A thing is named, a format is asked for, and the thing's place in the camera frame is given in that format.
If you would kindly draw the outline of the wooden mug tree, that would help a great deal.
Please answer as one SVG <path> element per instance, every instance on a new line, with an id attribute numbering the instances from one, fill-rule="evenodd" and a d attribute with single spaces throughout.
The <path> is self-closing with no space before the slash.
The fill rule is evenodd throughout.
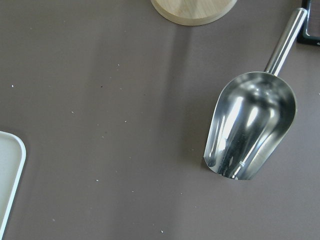
<path id="1" fill-rule="evenodd" d="M 237 0 L 151 0 L 165 19 L 183 26 L 201 26 L 219 20 Z"/>

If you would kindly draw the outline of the cream plastic tray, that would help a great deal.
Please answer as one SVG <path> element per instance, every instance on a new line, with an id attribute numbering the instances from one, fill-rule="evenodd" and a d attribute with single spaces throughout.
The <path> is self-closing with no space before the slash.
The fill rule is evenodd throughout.
<path id="1" fill-rule="evenodd" d="M 14 134 L 0 132 L 0 236 L 4 235 L 26 160 L 26 147 Z"/>

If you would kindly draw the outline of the metal scoop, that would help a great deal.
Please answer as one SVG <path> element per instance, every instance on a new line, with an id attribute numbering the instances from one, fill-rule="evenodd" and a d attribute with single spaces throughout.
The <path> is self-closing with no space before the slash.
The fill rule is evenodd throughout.
<path id="1" fill-rule="evenodd" d="M 279 73 L 307 16 L 305 8 L 296 8 L 265 69 L 241 74 L 221 91 L 203 154 L 214 173 L 252 179 L 292 126 L 296 96 Z"/>

